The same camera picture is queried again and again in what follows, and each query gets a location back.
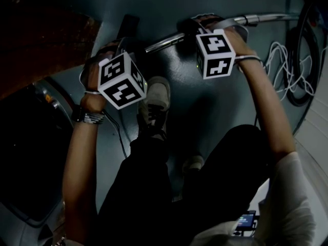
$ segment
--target person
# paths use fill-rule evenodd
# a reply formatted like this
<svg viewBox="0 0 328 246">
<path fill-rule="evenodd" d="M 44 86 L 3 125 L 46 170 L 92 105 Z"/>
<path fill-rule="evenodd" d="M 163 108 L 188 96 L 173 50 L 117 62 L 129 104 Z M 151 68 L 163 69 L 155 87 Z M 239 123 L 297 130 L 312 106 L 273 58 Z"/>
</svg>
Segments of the person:
<svg viewBox="0 0 328 246">
<path fill-rule="evenodd" d="M 237 55 L 255 54 L 233 29 L 225 33 Z M 170 86 L 165 78 L 148 81 L 147 97 L 138 104 L 138 138 L 131 142 L 131 155 L 121 163 L 99 214 L 95 206 L 98 125 L 75 124 L 63 179 L 66 245 L 311 244 L 315 223 L 288 118 L 261 63 L 247 59 L 239 65 L 261 130 L 251 125 L 232 128 L 206 163 L 199 154 L 190 156 L 183 165 L 181 201 L 172 202 L 166 166 Z M 97 81 L 95 63 L 90 66 L 89 90 L 97 90 Z M 80 105 L 101 113 L 105 103 L 101 95 L 85 94 Z M 231 236 L 268 176 L 270 187 L 254 237 Z"/>
</svg>

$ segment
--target leg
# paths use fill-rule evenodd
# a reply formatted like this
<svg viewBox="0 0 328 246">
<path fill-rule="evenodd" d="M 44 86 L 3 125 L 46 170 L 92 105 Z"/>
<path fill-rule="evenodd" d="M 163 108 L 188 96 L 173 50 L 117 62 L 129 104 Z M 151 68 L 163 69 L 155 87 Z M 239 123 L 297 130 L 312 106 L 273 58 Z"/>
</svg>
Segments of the leg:
<svg viewBox="0 0 328 246">
<path fill-rule="evenodd" d="M 131 143 L 131 155 L 122 162 L 99 212 L 99 244 L 132 245 L 140 237 L 143 244 L 161 244 L 167 237 L 172 202 L 164 129 L 169 87 L 159 86 L 159 81 L 165 82 L 148 81 L 147 98 L 139 106 L 139 137 Z"/>
<path fill-rule="evenodd" d="M 191 221 L 194 235 L 221 222 L 237 220 L 267 175 L 269 147 L 260 130 L 242 125 L 231 129 L 199 172 L 185 177 L 192 185 L 183 194 L 186 208 L 199 209 Z"/>
</svg>

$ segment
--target dark floor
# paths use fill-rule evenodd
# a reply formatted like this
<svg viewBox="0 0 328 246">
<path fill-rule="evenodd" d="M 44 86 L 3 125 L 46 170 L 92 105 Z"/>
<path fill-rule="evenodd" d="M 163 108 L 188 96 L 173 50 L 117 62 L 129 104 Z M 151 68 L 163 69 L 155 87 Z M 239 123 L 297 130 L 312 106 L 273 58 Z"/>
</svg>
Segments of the dark floor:
<svg viewBox="0 0 328 246">
<path fill-rule="evenodd" d="M 149 43 L 176 32 L 177 21 L 206 12 L 215 12 L 223 17 L 251 13 L 298 13 L 303 0 L 54 0 L 74 11 L 103 21 L 94 52 L 113 40 L 125 14 L 140 17 L 138 38 Z M 262 59 L 266 59 L 271 42 L 284 44 L 286 23 L 265 23 L 250 27 L 249 45 Z M 317 30 L 322 48 L 323 39 Z M 170 47 L 150 56 L 146 77 L 163 75 L 171 83 L 171 111 L 168 120 L 170 145 L 169 174 L 174 194 L 179 194 L 182 179 L 180 165 L 183 158 L 193 152 L 208 157 L 212 149 L 232 127 L 253 124 L 255 108 L 247 81 L 242 73 L 233 70 L 231 76 L 202 80 L 196 69 L 195 56 L 181 57 L 176 47 Z M 71 94 L 76 103 L 83 95 L 78 82 L 81 67 L 62 72 L 54 79 Z M 296 128 L 305 107 L 296 108 L 288 100 L 283 105 Z M 127 153 L 129 142 L 137 136 L 137 105 L 120 112 L 108 104 L 107 110 L 119 120 Z M 97 145 L 97 208 L 113 183 L 123 153 L 113 127 L 105 122 L 99 128 Z"/>
</svg>

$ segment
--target black and white marker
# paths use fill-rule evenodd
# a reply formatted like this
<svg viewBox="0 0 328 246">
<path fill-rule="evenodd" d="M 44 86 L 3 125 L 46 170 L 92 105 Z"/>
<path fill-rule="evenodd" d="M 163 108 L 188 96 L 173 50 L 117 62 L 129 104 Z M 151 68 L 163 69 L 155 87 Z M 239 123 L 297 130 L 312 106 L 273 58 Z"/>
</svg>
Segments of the black and white marker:
<svg viewBox="0 0 328 246">
<path fill-rule="evenodd" d="M 230 76 L 236 53 L 223 29 L 196 35 L 196 54 L 203 79 Z"/>
<path fill-rule="evenodd" d="M 98 91 L 117 109 L 146 97 L 147 83 L 127 52 L 99 62 Z"/>
</svg>

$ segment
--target phone screen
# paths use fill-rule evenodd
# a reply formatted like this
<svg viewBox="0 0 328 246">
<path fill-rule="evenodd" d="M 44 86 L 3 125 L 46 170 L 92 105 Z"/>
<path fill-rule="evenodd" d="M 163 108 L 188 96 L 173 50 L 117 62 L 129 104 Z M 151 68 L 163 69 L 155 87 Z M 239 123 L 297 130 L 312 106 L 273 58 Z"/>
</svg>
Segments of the phone screen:
<svg viewBox="0 0 328 246">
<path fill-rule="evenodd" d="M 251 227 L 253 225 L 254 214 L 243 214 L 238 223 L 238 227 Z"/>
</svg>

